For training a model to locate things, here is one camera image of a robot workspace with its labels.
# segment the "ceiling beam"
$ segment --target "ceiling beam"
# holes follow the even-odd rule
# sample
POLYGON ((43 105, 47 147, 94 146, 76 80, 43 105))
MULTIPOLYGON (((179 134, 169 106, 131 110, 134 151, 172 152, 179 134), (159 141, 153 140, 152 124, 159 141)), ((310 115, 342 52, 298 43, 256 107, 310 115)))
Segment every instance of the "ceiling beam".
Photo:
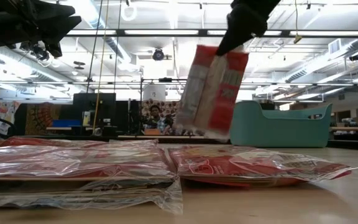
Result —
MULTIPOLYGON (((106 29, 106 37, 223 37, 224 29, 106 29)), ((358 38, 358 30, 298 30, 303 38, 358 38)), ((268 30, 263 38, 295 38, 295 30, 268 30)), ((104 30, 75 29, 66 37, 104 37, 104 30)))

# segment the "ductwork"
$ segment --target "ductwork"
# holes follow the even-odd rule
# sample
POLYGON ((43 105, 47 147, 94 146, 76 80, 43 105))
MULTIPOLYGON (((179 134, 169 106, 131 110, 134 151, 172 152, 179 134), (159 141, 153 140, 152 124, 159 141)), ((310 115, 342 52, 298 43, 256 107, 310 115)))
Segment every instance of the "ductwork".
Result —
MULTIPOLYGON (((279 79, 277 82, 293 82, 294 80, 301 78, 305 75, 312 74, 313 72, 327 67, 328 65, 334 63, 336 59, 340 57, 348 57, 358 51, 358 39, 354 40, 348 44, 345 44, 339 51, 331 54, 327 50, 326 52, 322 53, 320 56, 315 57, 314 59, 310 60, 306 64, 303 64, 301 67, 295 68, 289 71, 283 78, 279 79)), ((276 87, 263 87, 261 90, 257 90, 257 93, 264 94, 266 92, 270 92, 275 90, 276 87)))
MULTIPOLYGON (((328 81, 332 81, 332 80, 334 80, 334 79, 337 79, 337 78, 339 78, 339 77, 342 77, 342 76, 345 76, 345 75, 349 75, 349 74, 351 74, 351 73, 355 73, 355 72, 357 72, 358 71, 358 66, 355 66, 355 67, 352 67, 352 68, 350 68, 350 69, 348 69, 348 70, 346 70, 346 71, 343 71, 343 72, 340 72, 340 73, 338 73, 338 74, 335 74, 335 75, 332 75, 332 76, 330 76, 330 77, 327 77, 327 82, 328 81)), ((326 83, 326 81, 325 81, 325 79, 323 79, 323 80, 321 80, 321 82, 320 83, 326 83)), ((314 86, 314 87, 310 87, 310 88, 308 88, 308 94, 310 94, 310 93, 321 93, 321 92, 326 92, 326 91, 328 91, 328 90, 332 90, 333 88, 332 87, 330 87, 330 86, 326 86, 326 87, 317 87, 317 86, 314 86)), ((276 98, 274 98, 274 100, 282 100, 282 99, 284 99, 284 98, 288 98, 288 97, 294 97, 294 96, 296 96, 296 95, 300 95, 300 94, 302 94, 302 93, 304 93, 305 91, 299 91, 299 90, 297 90, 297 91, 293 91, 293 92, 291 92, 291 93, 287 93, 286 94, 286 96, 285 97, 281 97, 281 95, 280 96, 277 96, 276 98)))
POLYGON ((326 52, 324 55, 318 57, 317 60, 314 60, 311 63, 304 65, 303 68, 298 69, 292 73, 290 72, 288 75, 285 76, 284 81, 290 83, 293 80, 296 80, 305 75, 309 75, 321 68, 324 68, 332 64, 334 60, 339 57, 348 57, 356 53, 357 51, 358 51, 358 39, 347 44, 339 52, 336 52, 333 55, 331 55, 329 52, 326 52))
MULTIPOLYGON (((7 47, 0 47, 0 60, 5 63, 11 63, 15 66, 16 70, 20 70, 21 72, 26 72, 30 74, 38 74, 56 82, 72 82, 73 80, 67 78, 64 75, 61 75, 47 67, 43 67, 37 62, 28 59, 27 57, 23 57, 20 54, 12 51, 7 47)), ((84 86, 76 86, 79 90, 86 91, 84 86)))
MULTIPOLYGON (((106 22, 103 18, 99 21, 99 11, 94 5, 93 0, 71 0, 71 5, 76 9, 76 12, 94 29, 106 29, 106 22)), ((129 54, 117 43, 117 40, 112 37, 103 37, 110 49, 116 53, 118 60, 121 63, 131 63, 129 54)))

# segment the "food package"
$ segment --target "food package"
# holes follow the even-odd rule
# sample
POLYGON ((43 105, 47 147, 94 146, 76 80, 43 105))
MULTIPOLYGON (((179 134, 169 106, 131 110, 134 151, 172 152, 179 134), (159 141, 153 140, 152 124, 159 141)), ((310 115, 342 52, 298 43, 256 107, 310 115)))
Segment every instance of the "food package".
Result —
POLYGON ((61 146, 61 147, 95 147, 108 144, 103 141, 70 141, 56 139, 38 139, 11 137, 0 144, 0 146, 61 146))
POLYGON ((181 178, 241 187, 331 180, 355 169, 313 156, 252 147, 190 146, 169 149, 169 153, 181 178))
POLYGON ((217 47, 197 46, 181 96, 177 124, 228 139, 248 54, 237 50, 218 57, 216 50, 217 47))
POLYGON ((0 147, 0 207, 117 209, 154 202, 182 212, 180 180, 155 141, 95 147, 0 147))

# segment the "black monitor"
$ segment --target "black monitor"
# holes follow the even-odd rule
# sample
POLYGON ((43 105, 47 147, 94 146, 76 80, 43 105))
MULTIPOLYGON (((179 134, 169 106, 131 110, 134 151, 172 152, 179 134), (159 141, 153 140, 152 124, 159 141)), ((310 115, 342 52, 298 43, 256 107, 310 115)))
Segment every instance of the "black monitor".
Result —
MULTIPOLYGON (((93 111, 91 113, 91 122, 93 122, 94 111, 96 109, 97 93, 77 93, 73 97, 73 114, 75 119, 82 121, 84 111, 93 111)), ((111 125, 115 125, 116 116, 116 94, 115 93, 100 93, 99 106, 97 114, 97 122, 99 125, 104 119, 110 119, 111 125)))

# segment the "metal pole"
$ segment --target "metal pole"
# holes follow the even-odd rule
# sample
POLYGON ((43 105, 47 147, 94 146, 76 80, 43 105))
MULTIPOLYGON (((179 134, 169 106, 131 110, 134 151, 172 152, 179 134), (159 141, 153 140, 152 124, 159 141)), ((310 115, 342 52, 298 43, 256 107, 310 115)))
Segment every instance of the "metal pole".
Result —
POLYGON ((139 128, 137 134, 142 133, 142 100, 143 100, 143 78, 140 78, 140 105, 139 105, 139 128))

